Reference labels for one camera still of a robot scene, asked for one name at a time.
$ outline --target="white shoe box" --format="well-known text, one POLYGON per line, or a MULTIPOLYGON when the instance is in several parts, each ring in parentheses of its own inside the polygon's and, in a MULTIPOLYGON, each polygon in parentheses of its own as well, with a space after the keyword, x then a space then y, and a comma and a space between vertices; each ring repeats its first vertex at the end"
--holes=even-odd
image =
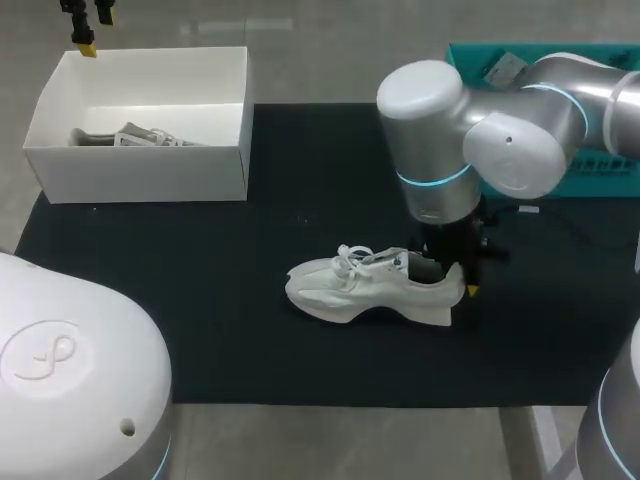
POLYGON ((66 52, 24 151, 51 203, 246 200, 250 80, 245 47, 66 52), (204 146, 69 146, 127 122, 204 146))

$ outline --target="tile floor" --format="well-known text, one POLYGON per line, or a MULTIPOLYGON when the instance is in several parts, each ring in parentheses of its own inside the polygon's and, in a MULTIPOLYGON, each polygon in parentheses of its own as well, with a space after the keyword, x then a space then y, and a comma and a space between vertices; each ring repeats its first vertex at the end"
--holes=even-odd
MULTIPOLYGON (((389 71, 441 58, 451 41, 633 42, 638 14, 635 0, 118 0, 116 28, 92 24, 99 48, 246 44, 259 102, 370 102, 389 71)), ((56 0, 0 0, 6 250, 39 192, 21 145, 70 27, 56 0)), ((554 410, 563 445, 581 411, 554 410)), ((495 409, 194 405, 178 414, 172 480, 509 478, 495 409)))

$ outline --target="white sneaker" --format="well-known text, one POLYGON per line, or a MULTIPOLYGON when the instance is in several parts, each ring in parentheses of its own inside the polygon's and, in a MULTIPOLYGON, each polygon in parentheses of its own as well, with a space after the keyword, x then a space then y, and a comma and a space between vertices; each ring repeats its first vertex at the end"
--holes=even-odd
POLYGON ((337 257, 293 268, 285 291, 300 310, 329 322, 348 323, 370 308, 388 307, 415 322, 449 326, 451 307, 465 292, 462 267, 454 264, 438 283, 410 280, 409 264, 424 261, 403 248, 374 254, 342 245, 337 257))
POLYGON ((112 134, 91 134, 80 128, 71 131, 69 145, 79 147, 190 147, 197 143, 187 142, 164 130, 145 130, 128 122, 112 134))

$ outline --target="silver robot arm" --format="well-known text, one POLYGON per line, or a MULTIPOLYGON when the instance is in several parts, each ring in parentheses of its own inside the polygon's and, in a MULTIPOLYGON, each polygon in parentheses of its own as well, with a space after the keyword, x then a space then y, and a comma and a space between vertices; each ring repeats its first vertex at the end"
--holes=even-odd
POLYGON ((478 285, 479 179, 520 199, 555 188, 578 148, 640 158, 640 72, 577 55, 540 59, 501 91, 463 85, 441 61, 406 65, 378 91, 378 109, 428 255, 462 263, 478 285))

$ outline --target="small hole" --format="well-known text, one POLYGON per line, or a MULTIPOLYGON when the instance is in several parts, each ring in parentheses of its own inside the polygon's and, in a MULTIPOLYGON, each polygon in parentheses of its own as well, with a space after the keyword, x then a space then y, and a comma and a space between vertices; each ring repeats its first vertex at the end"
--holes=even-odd
POLYGON ((133 437, 136 434, 136 424, 130 418, 125 418, 120 422, 120 431, 127 437, 133 437))

